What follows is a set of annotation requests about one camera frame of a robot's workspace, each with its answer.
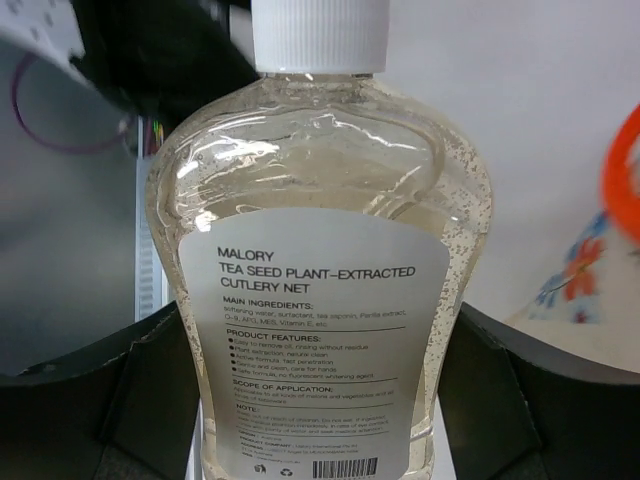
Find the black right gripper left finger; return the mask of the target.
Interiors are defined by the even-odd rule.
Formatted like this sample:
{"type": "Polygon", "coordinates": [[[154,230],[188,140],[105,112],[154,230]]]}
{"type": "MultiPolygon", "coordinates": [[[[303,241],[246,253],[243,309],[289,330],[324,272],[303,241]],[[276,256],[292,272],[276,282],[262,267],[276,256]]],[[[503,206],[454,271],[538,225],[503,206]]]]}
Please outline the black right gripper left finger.
{"type": "Polygon", "coordinates": [[[4,479],[183,479],[199,391],[174,304],[1,378],[4,479]]]}

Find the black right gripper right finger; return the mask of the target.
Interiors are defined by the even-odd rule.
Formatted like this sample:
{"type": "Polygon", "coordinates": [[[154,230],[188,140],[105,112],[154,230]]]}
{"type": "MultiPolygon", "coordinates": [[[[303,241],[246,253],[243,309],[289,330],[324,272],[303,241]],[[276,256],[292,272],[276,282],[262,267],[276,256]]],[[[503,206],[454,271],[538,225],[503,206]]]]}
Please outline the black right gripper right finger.
{"type": "Polygon", "coordinates": [[[460,479],[636,479],[639,376],[464,305],[439,400],[460,479]]]}

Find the canvas bag with orange handles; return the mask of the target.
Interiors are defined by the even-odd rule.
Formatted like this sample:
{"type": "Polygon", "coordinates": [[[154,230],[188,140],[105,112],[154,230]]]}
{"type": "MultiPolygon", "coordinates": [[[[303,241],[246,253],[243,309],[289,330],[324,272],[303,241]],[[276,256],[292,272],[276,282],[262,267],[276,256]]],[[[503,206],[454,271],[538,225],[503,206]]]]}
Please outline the canvas bag with orange handles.
{"type": "Polygon", "coordinates": [[[639,370],[639,112],[609,147],[602,210],[507,325],[603,365],[639,370]]]}

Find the clear tea seed soap bottle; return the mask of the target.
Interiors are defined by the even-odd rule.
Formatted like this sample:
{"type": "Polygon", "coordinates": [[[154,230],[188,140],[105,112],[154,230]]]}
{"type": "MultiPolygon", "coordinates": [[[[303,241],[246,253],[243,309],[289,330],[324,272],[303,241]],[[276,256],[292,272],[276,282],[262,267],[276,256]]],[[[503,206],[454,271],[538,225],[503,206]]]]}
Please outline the clear tea seed soap bottle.
{"type": "Polygon", "coordinates": [[[492,215],[447,120],[375,78],[386,1],[255,1],[260,78],[199,109],[146,215],[190,342],[208,479],[428,479],[492,215]]]}

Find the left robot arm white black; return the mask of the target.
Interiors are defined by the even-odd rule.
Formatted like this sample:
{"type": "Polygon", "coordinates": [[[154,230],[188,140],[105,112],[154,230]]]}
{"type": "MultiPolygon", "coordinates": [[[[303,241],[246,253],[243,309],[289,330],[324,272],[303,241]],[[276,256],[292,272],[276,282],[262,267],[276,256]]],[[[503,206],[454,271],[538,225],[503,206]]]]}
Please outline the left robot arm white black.
{"type": "Polygon", "coordinates": [[[4,1],[1,38],[166,133],[257,72],[230,36],[248,1],[4,1]]]}

